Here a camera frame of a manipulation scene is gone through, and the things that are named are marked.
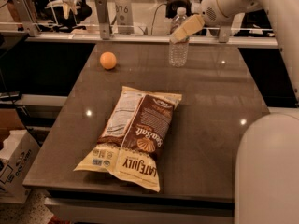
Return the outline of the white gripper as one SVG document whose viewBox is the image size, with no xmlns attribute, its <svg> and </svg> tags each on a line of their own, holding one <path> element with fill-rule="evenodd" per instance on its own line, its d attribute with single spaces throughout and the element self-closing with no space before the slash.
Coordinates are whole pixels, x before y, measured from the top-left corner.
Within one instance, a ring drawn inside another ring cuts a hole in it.
<svg viewBox="0 0 299 224">
<path fill-rule="evenodd" d="M 202 0 L 200 3 L 201 15 L 188 17 L 170 35 L 170 41 L 183 41 L 207 26 L 218 26 L 231 21 L 234 15 L 245 12 L 249 0 Z"/>
</svg>

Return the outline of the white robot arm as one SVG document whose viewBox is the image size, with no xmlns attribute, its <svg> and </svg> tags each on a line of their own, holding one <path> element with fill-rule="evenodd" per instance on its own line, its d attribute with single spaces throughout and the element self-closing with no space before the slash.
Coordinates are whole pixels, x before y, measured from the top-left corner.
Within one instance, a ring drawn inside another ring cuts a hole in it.
<svg viewBox="0 0 299 224">
<path fill-rule="evenodd" d="M 201 0 L 200 22 L 170 36 L 179 41 L 205 24 L 223 25 L 238 13 L 262 9 L 275 34 L 292 89 L 299 89 L 299 0 Z M 234 224 L 299 224 L 299 117 L 272 107 L 244 133 L 235 165 Z"/>
</svg>

